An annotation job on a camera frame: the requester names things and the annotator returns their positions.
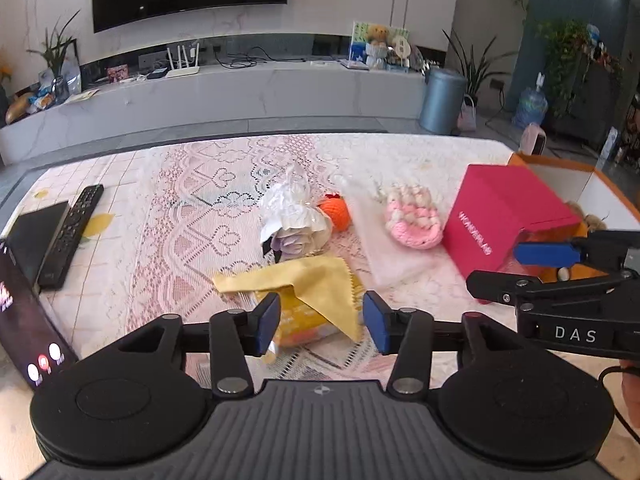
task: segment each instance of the pink knitted item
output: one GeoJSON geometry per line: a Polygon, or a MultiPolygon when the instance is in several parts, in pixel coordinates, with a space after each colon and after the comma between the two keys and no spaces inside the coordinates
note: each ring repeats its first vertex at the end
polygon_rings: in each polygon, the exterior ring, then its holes
{"type": "Polygon", "coordinates": [[[386,230],[395,240],[412,249],[431,249],[442,241],[438,210],[426,188],[393,188],[387,196],[386,230]]]}

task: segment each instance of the gray ribbed surface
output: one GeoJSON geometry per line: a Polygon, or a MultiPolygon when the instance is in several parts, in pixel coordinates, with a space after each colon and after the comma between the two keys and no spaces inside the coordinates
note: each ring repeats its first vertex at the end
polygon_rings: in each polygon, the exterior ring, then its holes
{"type": "Polygon", "coordinates": [[[33,480],[151,478],[609,480],[611,477],[594,463],[553,473],[501,469],[464,453],[447,440],[425,407],[385,397],[376,382],[301,381],[269,381],[253,399],[221,404],[194,440],[155,462],[118,471],[82,471],[50,462],[31,476],[33,480]]]}

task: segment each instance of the yellow lemon print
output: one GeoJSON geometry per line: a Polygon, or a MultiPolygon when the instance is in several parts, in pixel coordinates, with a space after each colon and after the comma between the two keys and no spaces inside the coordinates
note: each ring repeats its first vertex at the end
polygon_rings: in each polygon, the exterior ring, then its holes
{"type": "Polygon", "coordinates": [[[89,238],[95,235],[99,235],[107,227],[109,227],[111,220],[113,220],[113,215],[109,213],[101,213],[92,216],[87,222],[82,236],[89,238]]]}

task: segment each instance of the blue wall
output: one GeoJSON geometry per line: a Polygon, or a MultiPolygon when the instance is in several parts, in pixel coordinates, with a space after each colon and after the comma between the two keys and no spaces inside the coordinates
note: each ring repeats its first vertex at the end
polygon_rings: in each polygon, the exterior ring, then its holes
{"type": "Polygon", "coordinates": [[[538,72],[545,66],[545,44],[536,37],[537,24],[548,20],[574,19],[593,23],[614,56],[620,56],[626,34],[629,0],[529,0],[518,62],[513,72],[506,101],[507,110],[515,110],[520,93],[535,86],[538,72]]]}

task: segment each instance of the marble tv console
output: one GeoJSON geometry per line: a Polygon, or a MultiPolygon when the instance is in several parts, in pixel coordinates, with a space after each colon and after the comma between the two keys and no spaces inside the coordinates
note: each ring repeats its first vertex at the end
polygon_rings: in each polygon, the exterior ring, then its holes
{"type": "Polygon", "coordinates": [[[0,129],[0,154],[13,164],[75,144],[143,130],[212,121],[301,116],[417,119],[418,73],[347,70],[338,62],[270,62],[242,70],[219,65],[172,79],[110,84],[0,129]]]}

